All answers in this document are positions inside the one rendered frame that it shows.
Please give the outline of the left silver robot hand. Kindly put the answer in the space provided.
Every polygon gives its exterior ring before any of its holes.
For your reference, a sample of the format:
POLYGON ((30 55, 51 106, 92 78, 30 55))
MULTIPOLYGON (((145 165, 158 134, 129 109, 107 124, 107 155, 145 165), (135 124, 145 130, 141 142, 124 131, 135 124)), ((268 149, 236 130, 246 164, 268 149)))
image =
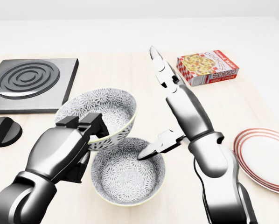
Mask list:
POLYGON ((45 131, 33 146, 26 171, 59 181, 80 183, 90 158, 92 135, 109 134, 102 114, 89 113, 82 120, 67 116, 45 131))

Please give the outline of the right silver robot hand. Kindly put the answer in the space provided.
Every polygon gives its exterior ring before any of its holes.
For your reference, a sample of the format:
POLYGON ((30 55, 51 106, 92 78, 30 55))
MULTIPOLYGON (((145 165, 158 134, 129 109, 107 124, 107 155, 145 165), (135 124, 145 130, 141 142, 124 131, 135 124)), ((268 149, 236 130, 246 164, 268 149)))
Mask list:
POLYGON ((155 143, 148 145, 138 153, 138 160, 151 158, 158 153, 166 153, 178 147, 184 138, 193 140, 214 131, 198 98, 153 46, 150 47, 150 56, 157 69, 156 77, 167 92, 166 102, 180 128, 161 133, 155 143))

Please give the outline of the patterned black and white bowl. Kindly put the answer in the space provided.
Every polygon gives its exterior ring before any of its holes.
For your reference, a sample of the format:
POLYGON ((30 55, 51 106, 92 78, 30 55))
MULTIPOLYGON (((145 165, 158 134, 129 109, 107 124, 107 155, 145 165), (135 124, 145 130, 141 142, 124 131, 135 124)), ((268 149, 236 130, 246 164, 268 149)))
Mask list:
POLYGON ((89 149, 102 151, 119 144, 131 131, 137 113, 137 103, 129 92, 102 88, 88 91, 66 102, 55 114, 55 122, 66 116, 83 119, 89 113, 100 113, 109 135, 91 136, 89 149))
POLYGON ((163 186, 166 167, 158 154, 137 160, 148 145, 139 138, 125 138, 111 149, 98 152, 91 165, 91 182, 106 201, 119 206, 135 206, 154 197, 163 186))

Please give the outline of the flat dark stove plate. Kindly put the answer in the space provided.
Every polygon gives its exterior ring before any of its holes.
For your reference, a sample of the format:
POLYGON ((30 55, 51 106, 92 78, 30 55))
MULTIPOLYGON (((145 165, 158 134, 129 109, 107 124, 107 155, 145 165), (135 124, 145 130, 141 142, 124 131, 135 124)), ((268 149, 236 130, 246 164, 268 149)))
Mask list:
POLYGON ((55 113, 67 100, 76 58, 14 59, 0 63, 0 114, 55 113))

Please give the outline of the white plate with red rings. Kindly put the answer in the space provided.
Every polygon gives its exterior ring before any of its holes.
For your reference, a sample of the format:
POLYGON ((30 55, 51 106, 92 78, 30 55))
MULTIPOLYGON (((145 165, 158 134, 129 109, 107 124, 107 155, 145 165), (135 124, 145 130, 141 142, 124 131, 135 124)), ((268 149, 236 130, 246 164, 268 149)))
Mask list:
POLYGON ((279 131, 245 129, 234 138, 233 151, 241 169, 253 181, 279 193, 279 131))

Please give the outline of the red cookies box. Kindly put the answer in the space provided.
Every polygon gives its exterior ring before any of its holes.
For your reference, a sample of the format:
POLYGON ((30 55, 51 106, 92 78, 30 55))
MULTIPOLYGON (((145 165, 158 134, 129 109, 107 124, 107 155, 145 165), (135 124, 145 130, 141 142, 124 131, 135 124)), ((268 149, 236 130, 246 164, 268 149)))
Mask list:
POLYGON ((180 56, 176 67, 192 87, 234 79, 239 71, 220 50, 180 56))

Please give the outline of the round black stove knob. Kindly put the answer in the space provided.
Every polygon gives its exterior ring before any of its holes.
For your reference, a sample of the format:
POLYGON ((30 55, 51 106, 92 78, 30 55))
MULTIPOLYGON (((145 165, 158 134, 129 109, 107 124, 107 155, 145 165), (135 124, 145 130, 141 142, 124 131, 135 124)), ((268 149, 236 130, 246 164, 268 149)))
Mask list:
POLYGON ((0 147, 15 143, 22 135, 21 126, 9 117, 0 117, 0 147))

